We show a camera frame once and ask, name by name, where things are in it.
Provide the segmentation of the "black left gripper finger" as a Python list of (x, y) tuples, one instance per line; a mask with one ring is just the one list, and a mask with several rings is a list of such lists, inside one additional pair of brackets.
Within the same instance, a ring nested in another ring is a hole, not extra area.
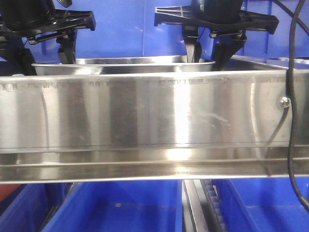
[(34, 56), (30, 49), (25, 48), (20, 37), (0, 37), (0, 57), (8, 61), (24, 75), (37, 75)]
[(56, 39), (56, 42), (60, 44), (57, 54), (62, 64), (75, 64), (76, 38), (77, 30), (68, 30)]

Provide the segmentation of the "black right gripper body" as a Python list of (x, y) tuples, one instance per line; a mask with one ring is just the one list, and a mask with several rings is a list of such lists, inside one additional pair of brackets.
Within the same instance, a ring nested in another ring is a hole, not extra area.
[(241, 10), (241, 0), (193, 0), (190, 5), (156, 7), (154, 25), (181, 25), (212, 31), (266, 31), (274, 34), (279, 20), (273, 15)]

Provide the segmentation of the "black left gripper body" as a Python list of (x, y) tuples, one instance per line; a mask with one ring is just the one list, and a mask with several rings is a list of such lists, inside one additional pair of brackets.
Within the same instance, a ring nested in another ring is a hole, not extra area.
[(43, 39), (35, 36), (53, 32), (44, 40), (64, 35), (67, 31), (90, 29), (96, 22), (92, 11), (56, 9), (52, 0), (2, 0), (0, 2), (0, 35), (30, 38), (34, 43)]

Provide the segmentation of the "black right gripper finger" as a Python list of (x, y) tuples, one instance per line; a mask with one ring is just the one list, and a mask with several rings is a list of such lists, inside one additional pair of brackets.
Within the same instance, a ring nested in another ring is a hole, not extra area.
[(198, 27), (182, 25), (182, 35), (187, 52), (187, 62), (200, 62), (202, 46), (198, 41)]
[(213, 46), (211, 60), (215, 62), (212, 71), (221, 71), (231, 57), (246, 43), (247, 36), (223, 36), (216, 39)]

